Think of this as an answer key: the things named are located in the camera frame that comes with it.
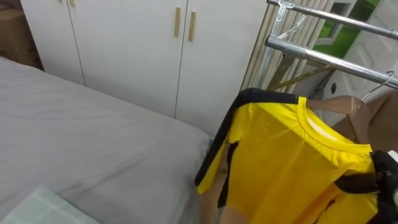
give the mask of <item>gray bedsheet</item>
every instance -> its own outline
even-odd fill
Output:
[[[101,223],[198,218],[196,128],[1,57],[0,127],[0,220],[40,184]]]

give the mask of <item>white wardrobe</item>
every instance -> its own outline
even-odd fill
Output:
[[[22,0],[46,72],[215,135],[265,0]]]

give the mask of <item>door handle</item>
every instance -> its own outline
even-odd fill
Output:
[[[178,33],[180,32],[180,15],[181,15],[181,7],[176,7],[175,21],[174,21],[174,37],[178,37]]]
[[[193,35],[195,32],[195,21],[197,19],[197,12],[196,11],[192,11],[191,12],[191,23],[190,23],[190,27],[189,27],[189,35],[188,35],[188,40],[190,42],[193,41]]]
[[[71,7],[75,7],[75,0],[69,0],[69,5]]]

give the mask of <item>black stripe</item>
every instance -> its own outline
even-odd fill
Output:
[[[238,96],[233,101],[231,107],[229,108],[218,132],[213,141],[213,144],[210,146],[210,150],[208,151],[205,160],[203,161],[197,176],[195,177],[195,185],[199,186],[202,182],[203,178],[207,173],[207,170],[214,158],[216,157],[221,145],[223,144],[229,129],[231,128],[233,116],[240,106],[246,105],[248,103],[288,103],[288,104],[297,104],[299,98],[296,95],[288,94],[288,93],[278,93],[267,90],[260,90],[257,88],[248,88],[246,90],[241,91]]]
[[[367,194],[379,191],[374,174],[341,176],[335,181],[337,187],[349,194]]]
[[[232,164],[232,157],[237,148],[238,143],[234,143],[230,145],[228,149],[228,154],[226,157],[226,163],[228,165],[228,171],[226,173],[226,178],[224,181],[223,189],[221,190],[220,197],[218,198],[218,208],[224,207],[226,205],[226,198],[228,197],[228,189],[229,189],[229,175],[231,173],[231,164]]]
[[[397,210],[390,195],[381,191],[377,194],[377,213],[368,224],[393,224],[397,221]]]

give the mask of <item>yellow t-shirt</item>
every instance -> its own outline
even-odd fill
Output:
[[[332,130],[306,100],[242,91],[197,174],[199,193],[211,187],[224,145],[230,143],[219,207],[235,208],[250,223],[367,223],[377,213],[376,193],[348,195],[335,181],[373,173],[371,147]]]

